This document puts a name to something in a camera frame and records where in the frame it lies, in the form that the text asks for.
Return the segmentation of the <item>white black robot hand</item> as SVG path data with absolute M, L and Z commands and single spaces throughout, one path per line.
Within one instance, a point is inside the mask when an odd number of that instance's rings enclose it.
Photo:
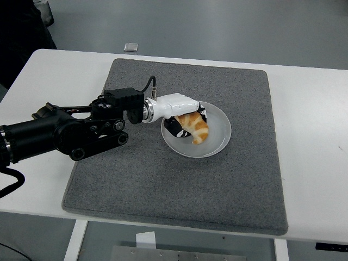
M 208 137 L 209 127 L 204 106 L 185 95 L 175 93 L 147 100 L 148 119 L 154 122 L 164 118 L 164 127 L 177 138 L 192 136 L 193 144 L 200 144 Z

